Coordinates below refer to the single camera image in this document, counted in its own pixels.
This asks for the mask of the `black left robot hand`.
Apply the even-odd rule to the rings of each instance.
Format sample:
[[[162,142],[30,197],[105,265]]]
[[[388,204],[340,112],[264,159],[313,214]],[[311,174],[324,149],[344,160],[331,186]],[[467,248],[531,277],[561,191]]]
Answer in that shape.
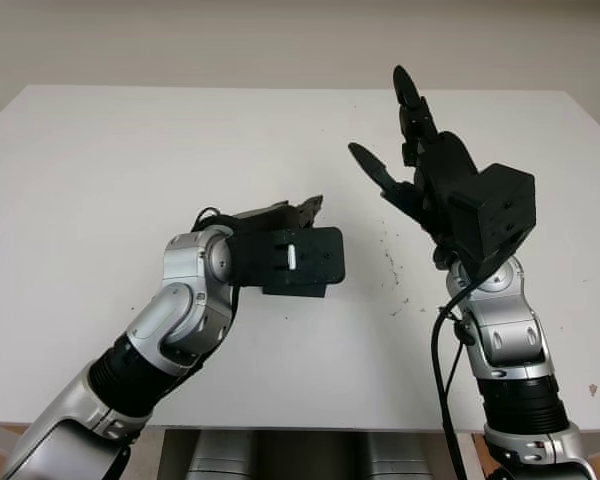
[[[281,201],[235,215],[234,234],[227,239],[230,283],[260,287],[268,295],[324,296],[326,283],[316,277],[311,259],[312,227],[322,203],[317,195],[298,205]]]

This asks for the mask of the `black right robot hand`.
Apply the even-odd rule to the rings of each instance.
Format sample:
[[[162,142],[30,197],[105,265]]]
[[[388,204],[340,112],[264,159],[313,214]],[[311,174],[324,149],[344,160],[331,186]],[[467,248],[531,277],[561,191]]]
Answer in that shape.
[[[393,70],[393,85],[404,137],[403,163],[414,170],[413,180],[395,180],[385,164],[358,143],[349,143],[348,149],[380,187],[381,197],[430,235],[435,243],[434,264],[439,270],[447,270],[457,257],[448,197],[456,182],[476,175],[477,168],[459,137],[437,129],[426,98],[400,65]]]

